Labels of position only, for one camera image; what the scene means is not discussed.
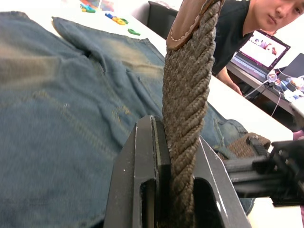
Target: black t-shirt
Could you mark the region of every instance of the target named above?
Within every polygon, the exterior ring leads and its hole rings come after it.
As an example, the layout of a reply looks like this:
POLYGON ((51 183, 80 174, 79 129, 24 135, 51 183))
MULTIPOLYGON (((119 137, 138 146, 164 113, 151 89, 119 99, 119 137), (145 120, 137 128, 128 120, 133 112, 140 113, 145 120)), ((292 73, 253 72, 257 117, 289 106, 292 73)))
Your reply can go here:
POLYGON ((248 13, 248 0, 226 0, 216 25, 215 62, 213 75, 217 75, 251 37, 252 33, 243 36, 243 24, 248 13))

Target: colorful toy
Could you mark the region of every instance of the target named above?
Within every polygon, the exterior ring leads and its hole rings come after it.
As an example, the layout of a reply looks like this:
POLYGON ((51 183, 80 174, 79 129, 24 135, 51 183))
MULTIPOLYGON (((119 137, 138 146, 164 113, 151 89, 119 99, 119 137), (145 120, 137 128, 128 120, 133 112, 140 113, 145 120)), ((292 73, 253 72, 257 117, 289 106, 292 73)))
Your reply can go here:
POLYGON ((141 35, 140 33, 135 32, 135 31, 134 31, 133 29, 131 29, 131 28, 128 29, 128 32, 130 32, 131 34, 136 35, 136 36, 140 36, 140 35, 141 35))
POLYGON ((114 12, 114 0, 80 0, 83 4, 91 6, 93 9, 114 12))
POLYGON ((121 19, 119 17, 113 16, 111 13, 105 13, 104 14, 106 17, 108 17, 109 19, 112 19, 113 21, 115 21, 117 24, 119 25, 126 25, 129 24, 128 21, 126 19, 121 19))
POLYGON ((96 10, 90 7, 89 5, 85 5, 83 3, 80 4, 81 11, 87 12, 87 13, 95 13, 96 10))

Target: yellow toy piece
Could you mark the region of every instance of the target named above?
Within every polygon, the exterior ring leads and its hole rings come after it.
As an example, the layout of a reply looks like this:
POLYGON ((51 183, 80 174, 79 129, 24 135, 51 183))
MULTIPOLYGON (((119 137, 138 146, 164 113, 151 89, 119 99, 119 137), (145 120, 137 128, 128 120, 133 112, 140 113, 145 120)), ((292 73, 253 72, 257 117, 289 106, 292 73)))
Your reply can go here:
POLYGON ((119 25, 126 25, 126 23, 118 17, 113 17, 112 20, 115 21, 119 25))

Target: stitched leather tab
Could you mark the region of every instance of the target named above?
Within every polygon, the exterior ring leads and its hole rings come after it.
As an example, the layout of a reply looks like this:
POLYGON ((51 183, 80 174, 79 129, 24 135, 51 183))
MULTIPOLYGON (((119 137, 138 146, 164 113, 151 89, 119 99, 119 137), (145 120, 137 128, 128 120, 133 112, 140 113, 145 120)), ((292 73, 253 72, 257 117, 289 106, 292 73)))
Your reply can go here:
POLYGON ((191 38, 206 10, 218 0, 184 0, 167 37, 167 48, 177 50, 191 38))

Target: jeans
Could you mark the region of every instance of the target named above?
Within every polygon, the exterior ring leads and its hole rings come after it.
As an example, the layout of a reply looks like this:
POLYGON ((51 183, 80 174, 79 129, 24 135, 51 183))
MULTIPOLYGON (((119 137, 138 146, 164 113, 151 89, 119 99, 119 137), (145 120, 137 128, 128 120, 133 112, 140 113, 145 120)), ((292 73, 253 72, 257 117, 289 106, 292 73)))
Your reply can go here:
MULTIPOLYGON (((147 40, 0 13, 0 227, 92 227, 136 121, 162 116, 164 57, 147 40)), ((202 136, 246 130, 209 105, 202 136)))

